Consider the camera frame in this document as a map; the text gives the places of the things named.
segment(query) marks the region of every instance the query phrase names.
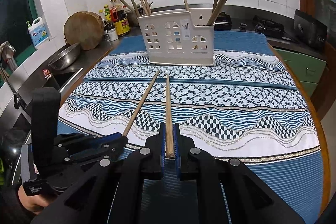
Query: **human hand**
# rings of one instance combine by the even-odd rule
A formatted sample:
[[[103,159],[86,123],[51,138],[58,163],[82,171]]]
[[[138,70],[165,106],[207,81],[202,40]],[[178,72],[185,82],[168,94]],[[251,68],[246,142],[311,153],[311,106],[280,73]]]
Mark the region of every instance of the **human hand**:
[[[55,196],[45,196],[45,195],[34,195],[27,196],[22,185],[18,191],[19,200],[23,207],[28,211],[38,215],[42,210],[52,203],[56,197]]]

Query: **drawer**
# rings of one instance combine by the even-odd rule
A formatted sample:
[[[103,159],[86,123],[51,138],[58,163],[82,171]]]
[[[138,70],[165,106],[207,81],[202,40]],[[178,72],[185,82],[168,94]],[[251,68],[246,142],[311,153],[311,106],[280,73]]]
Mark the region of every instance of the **drawer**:
[[[300,81],[318,83],[326,62],[309,55],[276,49]]]
[[[310,83],[310,82],[304,82],[304,81],[300,81],[300,83],[309,97],[313,94],[314,90],[317,87],[316,83]]]

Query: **white plastic jug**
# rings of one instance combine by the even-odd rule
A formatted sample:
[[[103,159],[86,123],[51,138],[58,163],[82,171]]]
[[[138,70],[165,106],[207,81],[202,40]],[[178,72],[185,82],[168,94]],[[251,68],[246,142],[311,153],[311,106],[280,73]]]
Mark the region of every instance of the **white plastic jug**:
[[[47,33],[47,29],[45,27],[45,24],[43,22],[43,19],[41,17],[38,17],[35,19],[29,27],[28,25],[28,31],[31,37],[31,40],[33,41],[34,47],[37,49],[38,46],[40,46],[43,42],[49,41],[49,36]]]

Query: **yellow tin can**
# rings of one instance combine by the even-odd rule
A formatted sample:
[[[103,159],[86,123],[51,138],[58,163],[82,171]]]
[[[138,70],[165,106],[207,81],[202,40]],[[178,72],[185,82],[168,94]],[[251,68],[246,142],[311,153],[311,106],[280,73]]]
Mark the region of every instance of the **yellow tin can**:
[[[114,23],[115,28],[117,30],[117,35],[123,35],[126,34],[127,32],[130,31],[130,27],[129,27],[129,23],[128,23],[128,19],[124,18],[120,21],[117,21]]]

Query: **utensil holder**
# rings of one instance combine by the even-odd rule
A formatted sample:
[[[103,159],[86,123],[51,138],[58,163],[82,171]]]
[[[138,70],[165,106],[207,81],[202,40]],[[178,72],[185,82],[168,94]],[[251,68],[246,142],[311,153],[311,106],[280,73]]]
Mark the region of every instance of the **utensil holder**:
[[[138,18],[149,62],[166,65],[214,64],[211,8],[166,10]]]

